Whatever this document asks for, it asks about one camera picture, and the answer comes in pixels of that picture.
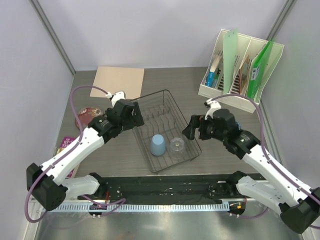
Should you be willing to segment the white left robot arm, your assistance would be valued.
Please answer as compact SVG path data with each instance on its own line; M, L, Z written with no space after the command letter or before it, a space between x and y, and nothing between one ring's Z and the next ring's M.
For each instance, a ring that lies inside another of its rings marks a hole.
M121 132L144 125L136 101L118 100L105 114L94 117L63 151L38 166L26 169L27 190L47 210L56 209L65 199L87 195L102 199L107 192L106 179L95 172L84 177L68 178L68 174L82 160Z

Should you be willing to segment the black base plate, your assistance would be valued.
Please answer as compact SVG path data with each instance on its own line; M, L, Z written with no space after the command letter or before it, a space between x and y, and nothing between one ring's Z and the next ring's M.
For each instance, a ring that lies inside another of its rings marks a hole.
M92 200L122 198L132 205L202 205L220 203L222 199L241 199L236 181L246 173L200 175L153 175L103 177L102 191L90 195Z

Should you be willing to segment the white file organizer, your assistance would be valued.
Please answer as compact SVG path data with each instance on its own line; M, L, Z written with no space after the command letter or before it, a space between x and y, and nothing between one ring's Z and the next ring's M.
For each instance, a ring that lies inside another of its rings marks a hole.
M198 94L213 98L224 94L246 96L250 82L258 80L252 100L259 104L285 46L253 36L221 29Z

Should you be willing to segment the dark green folder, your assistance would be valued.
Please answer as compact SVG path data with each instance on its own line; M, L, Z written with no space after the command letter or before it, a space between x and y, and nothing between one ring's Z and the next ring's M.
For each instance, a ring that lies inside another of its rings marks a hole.
M274 41L268 41L251 63L250 79L248 81L246 96L252 100L255 98L261 84L273 45Z

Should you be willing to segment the light green folder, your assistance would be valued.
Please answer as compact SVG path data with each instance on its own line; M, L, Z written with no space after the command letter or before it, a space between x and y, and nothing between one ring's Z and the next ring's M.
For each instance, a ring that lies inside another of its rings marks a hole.
M223 37L223 93L230 91L235 69L238 44L238 29L227 32Z

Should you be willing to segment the blue patterned bowl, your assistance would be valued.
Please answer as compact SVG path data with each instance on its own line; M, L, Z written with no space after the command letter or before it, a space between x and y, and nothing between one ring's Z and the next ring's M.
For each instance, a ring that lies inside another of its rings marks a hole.
M235 123L236 123L238 129L239 129L239 130L242 130L242 127L241 127L240 123L239 123L238 121L236 121Z

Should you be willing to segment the brown picture book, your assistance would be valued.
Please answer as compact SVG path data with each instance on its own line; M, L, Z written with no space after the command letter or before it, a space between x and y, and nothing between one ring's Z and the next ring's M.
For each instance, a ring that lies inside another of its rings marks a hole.
M239 68L239 94L243 92L243 89L245 88L245 85L248 80L248 74L250 70L249 63L249 54L246 54Z

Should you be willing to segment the red floral plate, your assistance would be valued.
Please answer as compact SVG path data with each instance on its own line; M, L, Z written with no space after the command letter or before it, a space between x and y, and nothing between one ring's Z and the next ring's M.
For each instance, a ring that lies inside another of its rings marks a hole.
M82 128L86 128L93 118L103 115L104 112L98 107L85 107L77 113Z

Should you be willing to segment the clear glass cup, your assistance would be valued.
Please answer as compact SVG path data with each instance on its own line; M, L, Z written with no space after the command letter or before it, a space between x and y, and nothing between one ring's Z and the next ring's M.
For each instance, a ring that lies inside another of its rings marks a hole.
M182 138L175 137L170 141L170 156L173 159L182 159L185 153L185 142Z

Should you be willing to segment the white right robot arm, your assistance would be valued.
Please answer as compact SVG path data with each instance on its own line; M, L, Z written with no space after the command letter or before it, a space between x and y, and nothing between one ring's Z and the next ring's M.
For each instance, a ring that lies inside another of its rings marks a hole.
M290 173L262 146L251 132L241 129L228 109L212 115L192 115L182 134L189 140L199 132L200 140L216 139L228 152L257 170L271 186L266 186L237 171L226 184L226 193L233 198L253 198L277 213L292 231L302 234L320 216L320 189L311 188Z

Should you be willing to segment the beige cutting board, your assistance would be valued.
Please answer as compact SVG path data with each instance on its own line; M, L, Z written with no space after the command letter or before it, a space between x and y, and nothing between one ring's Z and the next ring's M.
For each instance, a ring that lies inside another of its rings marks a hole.
M99 66L92 85L112 94L123 91L127 99L136 99L141 96L144 73L144 68Z

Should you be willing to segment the purple treehouse book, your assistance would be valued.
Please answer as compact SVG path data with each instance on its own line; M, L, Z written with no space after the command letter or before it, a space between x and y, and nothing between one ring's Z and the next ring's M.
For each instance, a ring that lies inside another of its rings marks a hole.
M59 147L55 148L55 155L59 154L62 150L64 150L66 147L68 147L76 138L65 136L59 145ZM66 176L67 179L74 178L79 168L79 164L75 166L69 174Z

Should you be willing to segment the light blue plastic cup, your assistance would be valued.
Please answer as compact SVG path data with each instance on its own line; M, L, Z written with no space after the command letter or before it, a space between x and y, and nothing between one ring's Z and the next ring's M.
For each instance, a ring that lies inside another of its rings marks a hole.
M150 141L150 152L154 156L161 156L166 151L166 142L161 134L155 134Z

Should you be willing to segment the blue book in organizer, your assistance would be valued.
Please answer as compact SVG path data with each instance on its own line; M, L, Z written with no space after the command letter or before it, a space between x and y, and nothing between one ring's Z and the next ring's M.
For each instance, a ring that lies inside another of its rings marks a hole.
M214 55L213 62L210 66L209 73L207 75L205 86L214 88L218 81L219 64L222 57L220 55Z

